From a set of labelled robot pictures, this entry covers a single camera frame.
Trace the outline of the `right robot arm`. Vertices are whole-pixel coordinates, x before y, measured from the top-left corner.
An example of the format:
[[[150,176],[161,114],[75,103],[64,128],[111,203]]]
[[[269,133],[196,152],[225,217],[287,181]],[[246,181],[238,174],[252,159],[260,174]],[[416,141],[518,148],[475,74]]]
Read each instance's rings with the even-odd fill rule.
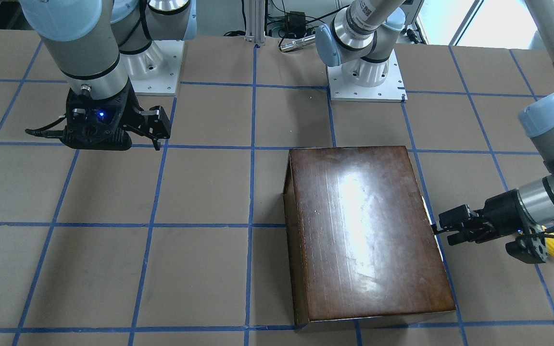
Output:
[[[140,106],[133,82],[165,73],[158,41],[196,36],[196,2],[22,0],[20,6],[70,87],[64,114],[25,132],[73,149],[109,151],[130,149],[136,134],[160,150],[171,121],[161,106]]]

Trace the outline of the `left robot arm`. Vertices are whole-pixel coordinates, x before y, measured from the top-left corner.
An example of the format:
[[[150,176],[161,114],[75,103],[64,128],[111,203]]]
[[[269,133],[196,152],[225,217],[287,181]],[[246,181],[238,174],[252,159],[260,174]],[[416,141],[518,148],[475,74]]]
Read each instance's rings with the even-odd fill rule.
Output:
[[[554,92],[545,50],[398,44],[406,101],[330,101],[300,147],[405,146],[434,222],[549,173],[517,114]]]

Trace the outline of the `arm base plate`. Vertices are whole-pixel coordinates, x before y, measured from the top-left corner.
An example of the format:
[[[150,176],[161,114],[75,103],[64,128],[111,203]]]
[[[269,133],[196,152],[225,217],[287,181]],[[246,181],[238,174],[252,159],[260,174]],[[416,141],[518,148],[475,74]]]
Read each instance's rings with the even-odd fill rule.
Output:
[[[121,54],[138,96],[176,96],[185,41],[154,41],[144,52]]]
[[[328,66],[330,97],[335,101],[403,102],[408,96],[396,52],[389,59],[371,63],[358,59]]]

